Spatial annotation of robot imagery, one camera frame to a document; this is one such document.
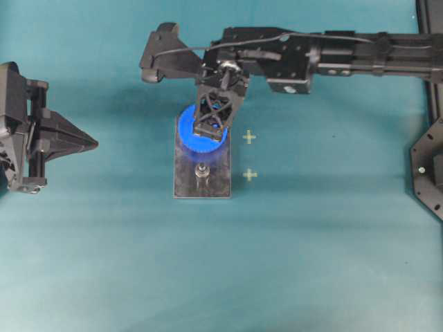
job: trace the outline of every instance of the blue plastic part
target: blue plastic part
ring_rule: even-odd
[[[221,147],[228,135],[228,129],[223,132],[221,142],[211,140],[210,138],[197,136],[192,133],[192,126],[194,124],[195,104],[187,107],[180,115],[178,131],[181,142],[189,149],[200,154],[207,154],[217,150]]]

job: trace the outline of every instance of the metal base plate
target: metal base plate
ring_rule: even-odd
[[[443,119],[438,119],[410,150],[415,196],[443,219],[443,192],[435,186],[433,157],[443,149]]]
[[[179,116],[175,121],[174,198],[230,198],[230,132],[216,151],[198,154],[181,143],[178,120]],[[208,176],[196,175],[196,167],[200,163],[209,167]]]

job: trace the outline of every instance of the teal background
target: teal background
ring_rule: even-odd
[[[49,108],[100,146],[47,164],[37,196],[3,191],[0,331],[441,331],[442,231],[408,161],[422,83],[315,77],[292,96],[254,77],[232,199],[175,201],[174,117],[196,89],[140,80],[163,21],[189,46],[228,26],[417,32],[412,0],[2,0],[0,61],[49,81]]]

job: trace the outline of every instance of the wire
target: wire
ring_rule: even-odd
[[[427,46],[403,46],[403,45],[394,45],[393,48],[404,48],[406,50],[425,50],[427,48],[432,48],[431,45]]]
[[[159,52],[154,55],[154,59],[157,57],[160,57],[162,55],[167,54],[173,54],[173,53],[181,53],[181,52],[189,52],[191,50],[216,50],[218,48],[225,48],[225,47],[234,47],[234,46],[243,46],[243,45],[249,45],[249,44],[262,44],[262,43],[269,43],[274,42],[275,40],[279,40],[284,37],[290,37],[290,36],[297,36],[297,37],[311,37],[311,38],[321,38],[321,39],[338,39],[338,40],[352,40],[354,42],[362,42],[362,43],[368,43],[373,44],[374,42],[370,39],[366,38],[358,38],[358,37],[348,37],[348,36],[331,36],[331,35],[319,35],[316,33],[282,33],[275,37],[269,37],[269,38],[261,38],[261,39],[251,39],[246,41],[235,41],[231,43],[223,43],[218,44],[214,46],[197,46],[197,47],[186,47],[186,48],[175,48],[173,50],[165,50],[163,52]]]

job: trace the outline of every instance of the black metal bracket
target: black metal bracket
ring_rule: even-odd
[[[417,0],[417,17],[420,33],[443,33],[443,2]],[[433,41],[433,65],[443,68],[443,39]],[[434,79],[441,75],[435,71]],[[436,216],[443,220],[443,86],[425,82],[428,98],[426,133],[410,149],[411,170],[415,196]]]
[[[415,196],[443,220],[443,118],[410,149]]]
[[[0,65],[0,167],[9,190],[36,194],[47,184],[46,162],[98,146],[91,136],[46,108],[47,91],[47,82],[24,78],[14,62]]]

